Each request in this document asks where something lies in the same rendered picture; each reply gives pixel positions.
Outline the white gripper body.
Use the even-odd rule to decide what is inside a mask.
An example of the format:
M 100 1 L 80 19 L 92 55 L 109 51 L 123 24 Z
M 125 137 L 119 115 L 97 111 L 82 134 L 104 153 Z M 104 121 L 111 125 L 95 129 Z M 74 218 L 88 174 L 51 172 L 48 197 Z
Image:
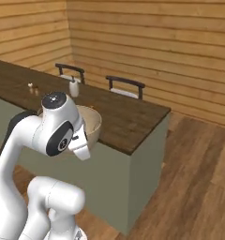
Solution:
M 68 150 L 72 151 L 80 160 L 86 160 L 91 157 L 84 126 L 81 126 L 73 134 L 72 139 L 68 145 Z

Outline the grey-green counter island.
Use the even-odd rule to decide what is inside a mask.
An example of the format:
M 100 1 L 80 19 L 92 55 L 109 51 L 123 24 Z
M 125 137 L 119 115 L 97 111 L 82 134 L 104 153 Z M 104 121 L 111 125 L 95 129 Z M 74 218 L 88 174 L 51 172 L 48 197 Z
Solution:
M 42 240 L 43 238 L 32 238 L 32 232 L 45 229 L 45 226 L 41 226 L 46 223 L 48 227 L 48 218 L 46 217 L 46 210 L 53 209 L 56 213 L 58 210 L 63 210 L 62 213 L 70 213 L 75 216 L 83 209 L 83 203 L 85 203 L 85 194 L 83 191 L 74 187 L 71 188 L 71 195 L 67 194 L 68 186 L 71 184 L 61 184 L 61 181 L 52 179 L 49 177 L 37 177 L 37 179 L 30 182 L 29 193 L 30 201 L 33 202 L 35 197 L 33 193 L 36 193 L 37 201 L 39 203 L 36 208 L 38 210 L 31 210 L 31 205 L 29 207 L 29 220 L 30 226 L 26 230 L 31 231 L 31 235 L 24 232 L 24 225 L 28 219 L 28 207 L 23 199 L 22 194 L 16 188 L 13 181 L 13 171 L 17 165 L 17 161 L 20 158 L 21 151 L 23 147 L 27 147 L 34 150 L 46 157 L 56 157 L 63 151 L 67 150 L 70 144 L 69 140 L 74 143 L 71 144 L 70 149 L 73 154 L 81 159 L 82 157 L 88 157 L 89 154 L 89 142 L 86 141 L 86 127 L 89 128 L 89 124 L 93 120 L 84 120 L 76 104 L 71 99 L 69 95 L 65 94 L 46 94 L 50 95 L 46 97 L 46 102 L 54 105 L 53 108 L 49 107 L 42 100 L 42 111 L 38 115 L 38 99 L 29 100 L 30 96 L 27 93 L 28 83 L 33 84 L 43 84 L 48 83 L 49 85 L 45 87 L 45 92 L 51 91 L 67 91 L 68 82 L 65 79 L 56 78 L 49 74 L 43 74 L 36 70 L 29 69 L 27 67 L 16 66 L 7 62 L 0 60 L 0 98 L 4 98 L 4 101 L 12 101 L 12 104 L 22 105 L 21 107 L 30 108 L 33 107 L 36 110 L 29 111 L 26 110 L 22 113 L 17 113 L 16 116 L 12 117 L 9 121 L 7 127 L 7 133 L 3 140 L 2 146 L 0 147 L 0 240 L 24 240 L 24 235 L 30 237 L 30 240 Z M 136 181 L 132 182 L 132 176 L 136 177 L 136 173 L 139 170 L 146 170 L 144 167 L 153 167 L 154 165 L 145 165 L 145 161 L 149 161 L 149 156 L 147 154 L 152 154 L 153 160 L 162 160 L 164 157 L 163 150 L 165 146 L 165 139 L 161 133 L 166 133 L 168 119 L 169 119 L 169 109 L 162 107 L 160 105 L 150 106 L 147 111 L 149 114 L 149 120 L 146 125 L 149 125 L 149 129 L 146 129 L 146 125 L 143 125 L 142 120 L 144 119 L 144 114 L 146 113 L 145 106 L 149 106 L 149 103 L 141 102 L 138 103 L 136 99 L 126 98 L 119 101 L 122 96 L 112 95 L 116 103 L 119 102 L 119 107 L 112 107 L 110 113 L 112 114 L 110 124 L 104 122 L 101 125 L 101 138 L 99 139 L 99 144 L 93 153 L 91 153 L 92 162 L 87 164 L 84 170 L 78 170 L 78 177 L 82 177 L 84 174 L 90 173 L 90 177 L 98 176 L 99 180 L 103 180 L 102 177 L 106 177 L 106 173 L 116 173 L 119 176 L 119 180 L 123 180 L 123 184 L 129 183 L 129 185 L 122 185 L 118 182 L 118 186 L 113 188 L 113 182 L 106 179 L 104 183 L 108 184 L 107 187 L 111 189 L 107 191 L 102 189 L 99 192 L 96 189 L 96 193 L 99 193 L 97 200 L 99 203 L 103 203 L 101 206 L 102 212 L 106 209 L 108 204 L 109 207 L 116 206 L 115 209 L 119 214 L 117 216 L 116 222 L 110 222 L 117 230 L 123 231 L 123 233 L 128 233 L 128 231 L 134 225 L 136 219 L 140 215 L 141 211 L 148 203 L 154 191 L 141 192 L 138 197 L 142 196 L 139 204 L 132 209 L 134 202 L 129 202 L 129 197 L 136 197 L 136 188 L 132 185 Z M 136 113 L 133 110 L 129 111 L 130 115 L 126 118 L 129 123 L 124 123 L 122 129 L 115 131 L 114 137 L 119 143 L 109 139 L 109 134 L 113 134 L 113 124 L 115 125 L 115 120 L 113 117 L 116 113 L 120 113 L 119 116 L 125 116 L 125 109 L 123 107 L 129 107 L 129 101 L 132 100 L 136 104 Z M 132 129 L 145 130 L 142 132 L 145 137 L 134 142 L 128 142 L 131 140 L 132 132 L 129 136 L 123 134 L 123 130 L 129 133 Z M 156 162 L 154 167 L 158 167 L 159 162 Z M 109 212 L 106 211 L 106 215 L 103 216 L 107 220 L 111 221 Z

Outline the beige round basket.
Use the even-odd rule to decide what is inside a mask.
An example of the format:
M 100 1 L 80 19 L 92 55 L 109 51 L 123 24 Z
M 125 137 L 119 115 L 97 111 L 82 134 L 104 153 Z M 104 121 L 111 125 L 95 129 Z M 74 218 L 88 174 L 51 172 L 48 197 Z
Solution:
M 88 147 L 92 148 L 93 145 L 98 141 L 99 137 L 99 132 L 102 123 L 100 114 L 92 108 L 78 105 L 74 106 L 74 108 L 73 106 L 66 107 L 62 111 L 59 111 L 59 113 L 65 114 L 66 117 L 69 117 L 69 120 L 72 117 L 73 120 L 72 123 L 79 120 L 79 117 L 81 117 L 82 125 L 84 126 L 84 131 L 87 136 Z M 55 141 L 53 140 L 53 137 L 56 136 L 52 136 L 49 139 L 47 147 L 55 145 L 55 147 L 58 148 L 58 151 L 64 151 L 68 147 L 71 140 L 63 138 L 60 141 Z

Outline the white soap dispenser bottle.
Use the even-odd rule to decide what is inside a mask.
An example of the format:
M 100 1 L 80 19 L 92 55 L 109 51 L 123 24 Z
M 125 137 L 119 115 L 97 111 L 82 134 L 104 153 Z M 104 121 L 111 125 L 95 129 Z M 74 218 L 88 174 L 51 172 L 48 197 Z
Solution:
M 69 92 L 74 98 L 79 95 L 79 83 L 74 77 L 69 81 Z

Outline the dark wooden chair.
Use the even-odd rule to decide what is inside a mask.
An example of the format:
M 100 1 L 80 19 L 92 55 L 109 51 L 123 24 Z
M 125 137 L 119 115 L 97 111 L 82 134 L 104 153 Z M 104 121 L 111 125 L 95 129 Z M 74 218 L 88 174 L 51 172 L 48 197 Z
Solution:
M 109 82 L 111 92 L 131 98 L 143 99 L 144 83 L 112 75 L 107 75 L 106 80 Z M 114 83 L 121 83 L 121 85 L 117 88 L 113 86 Z
M 84 70 L 82 68 L 61 63 L 56 63 L 55 66 L 59 70 L 60 77 L 85 84 Z

